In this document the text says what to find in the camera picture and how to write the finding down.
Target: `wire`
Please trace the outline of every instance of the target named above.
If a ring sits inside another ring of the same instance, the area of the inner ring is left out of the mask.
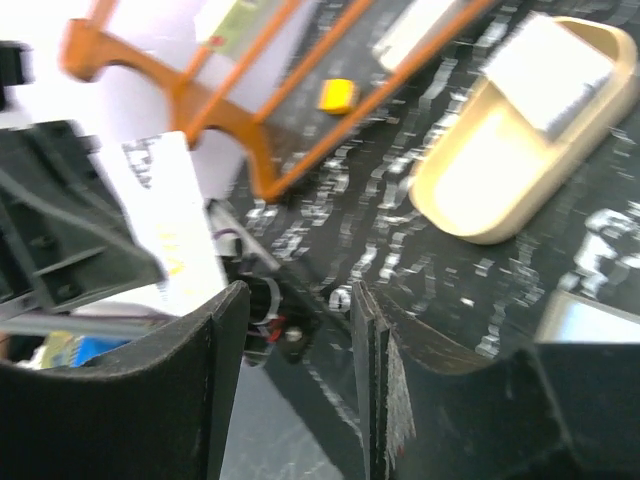
[[[213,234],[213,239],[219,240],[225,235],[235,235],[239,237],[240,232],[238,232],[235,228],[222,228]]]

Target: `orange plastic frame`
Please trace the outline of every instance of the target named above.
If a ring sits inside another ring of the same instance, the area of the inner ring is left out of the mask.
[[[86,82],[92,81],[107,65],[126,66],[146,75],[167,96],[171,130],[182,130],[191,148],[196,145],[202,131],[206,129],[220,130],[233,136],[249,153],[254,195],[267,202],[275,202],[287,188],[339,144],[354,126],[364,120],[496,0],[471,0],[447,27],[419,52],[403,62],[386,83],[364,98],[354,111],[338,122],[297,165],[286,174],[280,175],[272,161],[269,141],[263,128],[265,120],[376,0],[354,0],[334,27],[318,41],[257,113],[247,112],[227,101],[225,97],[231,89],[304,1],[308,0],[283,0],[280,9],[238,61],[231,74],[213,92],[194,80],[212,53],[206,46],[199,47],[187,69],[179,72],[105,32],[103,29],[116,7],[117,0],[96,0],[88,18],[70,20],[60,59],[61,67]]]

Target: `beige plastic container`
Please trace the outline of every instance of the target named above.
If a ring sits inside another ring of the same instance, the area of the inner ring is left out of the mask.
[[[633,38],[587,20],[554,21],[611,58],[613,74],[556,141],[478,79],[457,122],[413,173],[411,201],[441,230],[478,244],[515,235],[636,102]]]

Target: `white card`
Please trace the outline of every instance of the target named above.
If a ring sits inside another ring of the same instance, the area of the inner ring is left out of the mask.
[[[105,148],[96,167],[119,199],[133,237],[156,256],[166,277],[105,299],[105,305],[123,302],[183,316],[224,289],[227,279],[182,132]]]

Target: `black table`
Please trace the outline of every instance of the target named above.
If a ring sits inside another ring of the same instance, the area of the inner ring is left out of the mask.
[[[408,175],[416,159],[455,118],[482,61],[531,10],[619,26],[640,42],[640,0],[508,0],[474,32],[448,46],[389,101],[384,115],[378,111],[379,118],[338,148],[282,204],[254,200],[246,168],[240,173],[229,196],[237,218],[283,264],[303,271],[309,290],[320,293],[337,314],[348,318],[350,285],[362,279],[382,287],[424,324],[491,358],[530,341],[557,288],[640,314],[637,106],[505,243],[477,246],[451,237],[408,199]],[[318,402],[335,403],[335,394],[347,411],[357,412],[349,339],[339,330],[325,326],[300,367],[278,366],[279,359],[266,366],[307,424],[318,422],[313,408],[304,406],[313,394],[287,386],[294,370],[316,383],[319,376],[330,387],[330,394],[313,397]],[[335,415],[346,425],[340,408]],[[312,431],[323,437],[325,450],[340,450],[329,456],[342,463],[344,472],[350,462],[340,458],[358,455],[357,437],[336,434],[334,440],[345,443],[335,447],[324,428]]]

